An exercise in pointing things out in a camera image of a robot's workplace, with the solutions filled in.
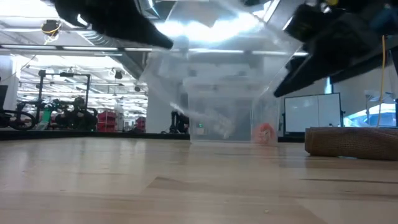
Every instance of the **wooden tabletop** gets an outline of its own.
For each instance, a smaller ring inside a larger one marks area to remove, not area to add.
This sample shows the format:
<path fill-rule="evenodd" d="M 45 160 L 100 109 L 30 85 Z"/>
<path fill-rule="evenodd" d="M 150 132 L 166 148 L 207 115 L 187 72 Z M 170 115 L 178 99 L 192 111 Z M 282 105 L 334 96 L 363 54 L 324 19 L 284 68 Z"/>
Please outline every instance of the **wooden tabletop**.
<path fill-rule="evenodd" d="M 0 223 L 398 223 L 398 163 L 276 147 L 0 142 Z"/>

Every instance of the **cable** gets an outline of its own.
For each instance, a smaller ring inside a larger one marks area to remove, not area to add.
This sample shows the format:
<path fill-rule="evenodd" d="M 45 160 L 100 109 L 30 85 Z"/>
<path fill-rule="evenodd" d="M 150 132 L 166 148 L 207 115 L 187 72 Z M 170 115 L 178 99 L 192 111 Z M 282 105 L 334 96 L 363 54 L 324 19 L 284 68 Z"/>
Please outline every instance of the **cable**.
<path fill-rule="evenodd" d="M 381 66 L 381 87 L 380 87 L 380 105 L 379 105 L 379 117 L 377 119 L 377 128 L 380 127 L 381 118 L 381 104 L 383 101 L 383 91 L 384 91 L 384 72 L 386 70 L 386 38 L 384 35 L 381 37 L 382 49 L 383 49 L 383 63 Z"/>
<path fill-rule="evenodd" d="M 57 28 L 55 28 L 54 30 L 51 30 L 51 31 L 44 31 L 44 30 L 43 30 L 43 26 L 44 26 L 44 25 L 42 25 L 42 32 L 45 33 L 45 34 L 52 34 L 51 36 L 53 36 L 54 33 L 55 33 L 56 31 L 58 31 L 58 30 L 61 28 L 61 24 L 60 24 L 60 25 L 59 25 Z"/>

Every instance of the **window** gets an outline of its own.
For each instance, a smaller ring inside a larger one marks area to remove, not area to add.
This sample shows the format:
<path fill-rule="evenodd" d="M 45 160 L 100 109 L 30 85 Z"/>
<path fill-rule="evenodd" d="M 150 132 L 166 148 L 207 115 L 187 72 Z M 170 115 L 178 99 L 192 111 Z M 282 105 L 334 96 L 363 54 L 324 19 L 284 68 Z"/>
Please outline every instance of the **window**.
<path fill-rule="evenodd" d="M 351 122 L 346 122 L 345 125 L 347 127 L 350 126 L 377 126 L 377 121 L 379 119 L 379 106 L 373 106 L 369 109 L 369 120 L 366 114 L 366 110 L 357 112 L 355 114 L 349 115 L 346 117 L 346 120 L 350 120 Z M 380 114 L 380 126 L 393 126 L 396 127 L 396 109 L 395 104 L 385 104 L 381 105 L 381 114 Z"/>

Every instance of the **woven basket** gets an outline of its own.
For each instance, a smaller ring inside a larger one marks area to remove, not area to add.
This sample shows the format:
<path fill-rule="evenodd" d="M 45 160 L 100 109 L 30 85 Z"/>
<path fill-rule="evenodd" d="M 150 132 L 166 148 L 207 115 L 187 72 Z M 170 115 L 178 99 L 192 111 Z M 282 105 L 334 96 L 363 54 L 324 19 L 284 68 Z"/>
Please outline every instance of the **woven basket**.
<path fill-rule="evenodd" d="M 398 160 L 398 129 L 308 128 L 305 150 L 312 156 Z"/>

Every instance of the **transparent container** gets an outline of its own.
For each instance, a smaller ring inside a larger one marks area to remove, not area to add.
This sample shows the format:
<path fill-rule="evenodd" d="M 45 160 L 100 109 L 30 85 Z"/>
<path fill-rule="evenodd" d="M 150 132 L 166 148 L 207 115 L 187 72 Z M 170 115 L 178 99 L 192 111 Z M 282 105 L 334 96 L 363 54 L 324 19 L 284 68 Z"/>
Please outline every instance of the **transparent container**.
<path fill-rule="evenodd" d="M 192 143 L 277 142 L 279 104 L 262 96 L 266 82 L 254 77 L 188 78 L 188 107 L 201 114 L 190 120 Z"/>
<path fill-rule="evenodd" d="M 290 15 L 278 2 L 264 5 L 265 14 L 272 7 L 271 16 L 257 17 L 239 0 L 177 1 L 160 26 L 174 47 L 149 55 L 142 81 L 190 118 L 192 142 L 275 142 L 279 105 L 273 92 L 301 47 L 283 32 Z M 181 102 L 182 94 L 189 103 Z"/>

